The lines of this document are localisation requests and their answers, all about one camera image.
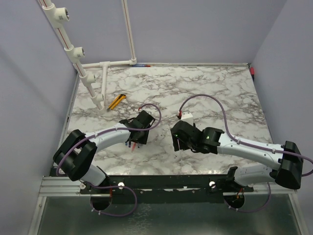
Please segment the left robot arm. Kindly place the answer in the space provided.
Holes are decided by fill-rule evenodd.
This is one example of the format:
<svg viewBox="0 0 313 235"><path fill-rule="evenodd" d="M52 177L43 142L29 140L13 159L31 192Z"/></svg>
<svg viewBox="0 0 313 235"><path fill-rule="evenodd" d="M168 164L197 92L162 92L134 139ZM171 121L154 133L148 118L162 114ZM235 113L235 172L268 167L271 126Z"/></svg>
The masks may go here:
<svg viewBox="0 0 313 235"><path fill-rule="evenodd" d="M92 164L95 154L118 143L146 144L149 131L155 122L146 111L136 117L121 120L115 126L93 133L72 131L53 156L53 161L72 181L91 184L97 193L110 185L109 176Z"/></svg>

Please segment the white pvc pipe frame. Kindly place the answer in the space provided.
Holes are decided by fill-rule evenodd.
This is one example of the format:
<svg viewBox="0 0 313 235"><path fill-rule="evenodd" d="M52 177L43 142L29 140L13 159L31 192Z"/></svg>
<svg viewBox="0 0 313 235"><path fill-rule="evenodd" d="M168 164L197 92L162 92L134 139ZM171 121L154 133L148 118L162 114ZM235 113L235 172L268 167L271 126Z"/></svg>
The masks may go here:
<svg viewBox="0 0 313 235"><path fill-rule="evenodd" d="M105 110L107 69L135 65L132 29L126 0L60 0L39 5L93 104Z"/></svg>

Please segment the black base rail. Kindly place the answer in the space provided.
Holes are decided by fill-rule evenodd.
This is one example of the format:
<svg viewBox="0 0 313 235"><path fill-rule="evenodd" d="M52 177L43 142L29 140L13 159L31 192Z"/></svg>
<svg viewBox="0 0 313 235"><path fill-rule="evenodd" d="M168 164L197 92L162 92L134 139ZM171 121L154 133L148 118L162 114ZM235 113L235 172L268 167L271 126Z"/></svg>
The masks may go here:
<svg viewBox="0 0 313 235"><path fill-rule="evenodd" d="M236 195L238 192L253 192L253 188L244 187L226 174L208 175L112 175L110 186L113 189L97 189L87 186L80 190L82 195L105 197L115 204L128 204L134 201L131 188L138 203L223 203L223 194Z"/></svg>

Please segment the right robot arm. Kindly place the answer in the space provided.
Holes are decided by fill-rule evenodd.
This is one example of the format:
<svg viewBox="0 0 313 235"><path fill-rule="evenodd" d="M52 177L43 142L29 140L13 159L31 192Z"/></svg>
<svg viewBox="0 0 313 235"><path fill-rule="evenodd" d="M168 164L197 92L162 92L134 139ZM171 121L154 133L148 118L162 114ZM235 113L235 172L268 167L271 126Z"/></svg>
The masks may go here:
<svg viewBox="0 0 313 235"><path fill-rule="evenodd" d="M228 171L224 185L229 191L269 182L288 189L301 187L303 160L297 145L291 141L279 145L233 140L221 129L207 127L201 131L182 120L171 129L171 135L175 151L190 149L195 153L232 155L257 162L256 166L233 167Z"/></svg>

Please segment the red clamp at corner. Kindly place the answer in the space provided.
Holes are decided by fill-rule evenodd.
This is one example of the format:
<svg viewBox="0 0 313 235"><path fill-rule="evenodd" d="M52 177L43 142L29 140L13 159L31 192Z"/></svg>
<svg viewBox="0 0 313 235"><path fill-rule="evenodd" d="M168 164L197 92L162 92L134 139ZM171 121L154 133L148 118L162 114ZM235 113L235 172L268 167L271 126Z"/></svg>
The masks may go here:
<svg viewBox="0 0 313 235"><path fill-rule="evenodd" d="M251 76L253 77L253 76L254 76L254 68L253 68L253 67L250 67L249 70L250 70Z"/></svg>

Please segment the aluminium frame rail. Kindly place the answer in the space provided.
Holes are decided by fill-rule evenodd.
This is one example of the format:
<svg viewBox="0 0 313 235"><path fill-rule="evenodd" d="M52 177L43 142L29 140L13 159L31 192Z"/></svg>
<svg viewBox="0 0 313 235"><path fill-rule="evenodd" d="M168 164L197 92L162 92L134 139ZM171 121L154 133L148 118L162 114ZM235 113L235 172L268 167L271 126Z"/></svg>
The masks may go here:
<svg viewBox="0 0 313 235"><path fill-rule="evenodd" d="M80 196L80 182L73 182L67 177L43 177L40 197L74 197Z"/></svg>

